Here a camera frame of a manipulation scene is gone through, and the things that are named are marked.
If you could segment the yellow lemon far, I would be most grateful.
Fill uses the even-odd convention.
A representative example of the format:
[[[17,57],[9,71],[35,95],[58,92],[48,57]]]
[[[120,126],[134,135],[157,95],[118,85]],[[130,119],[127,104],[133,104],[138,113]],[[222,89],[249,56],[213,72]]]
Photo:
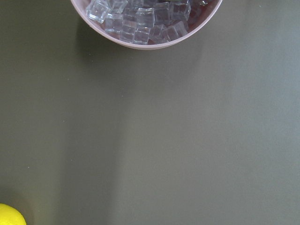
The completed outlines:
[[[0,204],[0,225],[26,225],[23,215],[15,208]]]

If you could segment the clear ice cubes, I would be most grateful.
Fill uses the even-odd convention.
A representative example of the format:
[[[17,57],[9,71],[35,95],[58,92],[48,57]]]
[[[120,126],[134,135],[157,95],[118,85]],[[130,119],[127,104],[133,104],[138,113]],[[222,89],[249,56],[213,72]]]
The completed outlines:
[[[86,14],[121,41],[162,44],[185,36],[208,4],[208,0],[92,0]]]

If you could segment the pink bowl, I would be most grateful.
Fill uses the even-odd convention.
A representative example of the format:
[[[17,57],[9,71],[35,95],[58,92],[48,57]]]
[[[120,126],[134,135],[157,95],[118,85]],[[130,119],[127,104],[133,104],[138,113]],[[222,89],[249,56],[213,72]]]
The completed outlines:
[[[213,17],[213,15],[217,12],[219,9],[222,0],[214,0],[210,2],[207,6],[204,7],[203,12],[199,16],[198,20],[190,26],[190,30],[188,34],[185,36],[182,36],[176,40],[173,40],[171,42],[167,43],[162,43],[162,44],[153,44],[150,43],[149,45],[138,45],[138,44],[132,44],[132,43],[127,43],[121,40],[118,40],[115,36],[110,36],[107,34],[104,29],[101,27],[99,23],[96,21],[91,20],[87,15],[86,15],[86,7],[89,5],[90,1],[89,0],[71,0],[71,3],[75,10],[77,11],[78,15],[84,20],[84,22],[90,26],[96,33],[99,35],[103,36],[104,38],[117,43],[121,46],[128,47],[131,49],[137,49],[137,50],[157,50],[157,49],[163,49],[170,47],[172,45],[175,45],[190,36],[194,35],[197,31],[199,31],[203,26],[205,26],[208,21]]]

